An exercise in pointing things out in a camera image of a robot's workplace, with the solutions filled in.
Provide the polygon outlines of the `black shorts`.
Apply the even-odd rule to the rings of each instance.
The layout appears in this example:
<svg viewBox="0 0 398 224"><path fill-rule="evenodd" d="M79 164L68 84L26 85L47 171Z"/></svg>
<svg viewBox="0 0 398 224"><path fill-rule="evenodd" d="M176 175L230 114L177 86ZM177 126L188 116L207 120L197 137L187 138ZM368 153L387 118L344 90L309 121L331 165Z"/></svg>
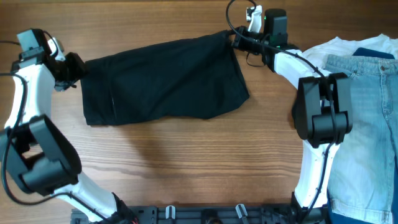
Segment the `black shorts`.
<svg viewBox="0 0 398 224"><path fill-rule="evenodd" d="M81 80L86 123L210 119L238 109L249 92L229 35L224 30L87 61Z"/></svg>

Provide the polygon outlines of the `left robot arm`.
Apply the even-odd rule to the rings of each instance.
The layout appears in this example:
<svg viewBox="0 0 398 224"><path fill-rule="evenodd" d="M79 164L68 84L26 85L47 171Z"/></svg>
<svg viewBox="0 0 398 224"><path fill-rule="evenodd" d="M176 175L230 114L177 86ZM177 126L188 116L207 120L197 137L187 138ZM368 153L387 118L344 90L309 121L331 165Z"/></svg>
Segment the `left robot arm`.
<svg viewBox="0 0 398 224"><path fill-rule="evenodd" d="M33 206L58 198L89 223L138 223L116 194L83 171L76 149L50 119L53 91L65 91L87 74L78 54L64 55L42 29L18 33L22 52L8 76L15 83L12 111L1 132L1 181L7 196Z"/></svg>

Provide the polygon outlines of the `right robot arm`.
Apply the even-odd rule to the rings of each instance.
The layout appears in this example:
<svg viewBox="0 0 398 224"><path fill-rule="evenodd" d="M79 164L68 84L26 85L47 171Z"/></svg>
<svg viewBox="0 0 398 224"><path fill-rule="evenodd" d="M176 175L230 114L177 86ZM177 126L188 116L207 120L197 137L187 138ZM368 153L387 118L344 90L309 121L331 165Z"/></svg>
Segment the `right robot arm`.
<svg viewBox="0 0 398 224"><path fill-rule="evenodd" d="M232 46L260 55L264 65L297 89L292 107L294 128L303 141L298 184L287 205L266 205L266 223L329 223L327 188L334 156L353 127L349 79L322 72L288 43L283 9L246 9L249 26L234 28Z"/></svg>

